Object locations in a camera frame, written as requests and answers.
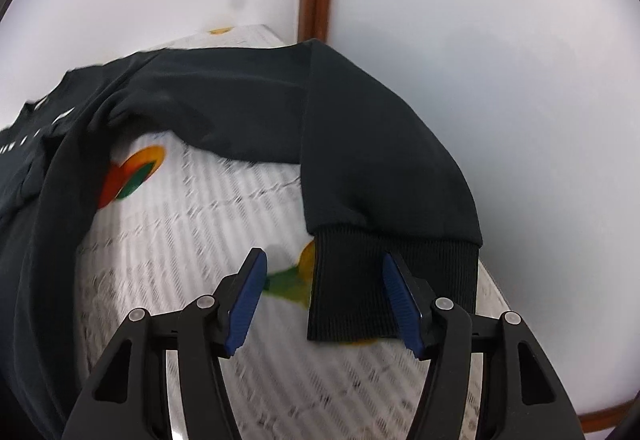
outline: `silver screw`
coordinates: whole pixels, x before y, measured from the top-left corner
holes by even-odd
[[[440,310],[450,310],[453,308],[453,301],[451,299],[447,299],[446,297],[438,297],[436,299],[436,306]]]
[[[129,321],[140,321],[140,319],[142,319],[142,317],[145,316],[145,311],[142,308],[134,308],[132,311],[129,312]]]
[[[211,308],[215,302],[216,300],[213,299],[213,296],[203,295],[198,297],[196,305],[198,305],[198,308]]]
[[[516,312],[507,312],[504,315],[504,320],[510,325],[519,325],[522,322],[522,318]]]

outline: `garment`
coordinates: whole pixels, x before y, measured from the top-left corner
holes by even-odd
[[[160,50],[71,71],[0,133],[0,369],[46,438],[78,394],[76,247],[111,143],[140,118],[231,159],[300,163],[316,242],[309,339],[395,334],[380,275],[389,249],[473,311],[481,234],[458,166],[409,106],[328,46]]]

